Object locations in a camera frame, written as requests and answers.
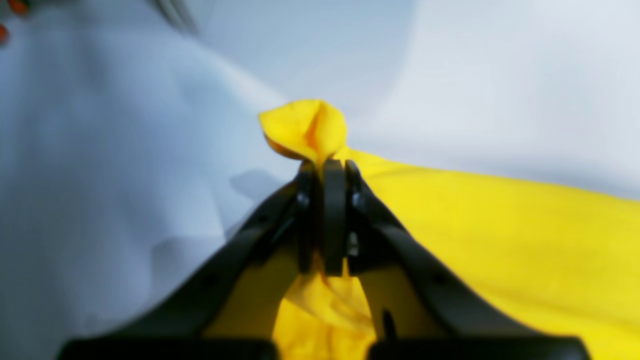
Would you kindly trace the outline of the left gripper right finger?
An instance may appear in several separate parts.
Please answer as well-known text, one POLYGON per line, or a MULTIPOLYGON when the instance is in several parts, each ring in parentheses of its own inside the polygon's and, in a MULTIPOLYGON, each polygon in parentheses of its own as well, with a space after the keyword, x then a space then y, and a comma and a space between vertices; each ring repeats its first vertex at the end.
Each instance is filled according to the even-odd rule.
POLYGON ((489 304, 423 248, 346 161, 345 250, 378 339, 369 360, 589 360, 583 342, 548 335, 489 304))

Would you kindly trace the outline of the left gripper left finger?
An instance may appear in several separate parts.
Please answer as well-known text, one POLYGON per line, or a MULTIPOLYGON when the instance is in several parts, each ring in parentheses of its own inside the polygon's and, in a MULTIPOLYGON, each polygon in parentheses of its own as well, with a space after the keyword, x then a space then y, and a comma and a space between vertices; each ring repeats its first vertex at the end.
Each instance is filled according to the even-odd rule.
POLYGON ((297 276, 320 255, 341 276, 346 174, 304 162, 233 239, 160 305, 112 333, 69 342, 60 360, 278 360, 275 319, 297 276))

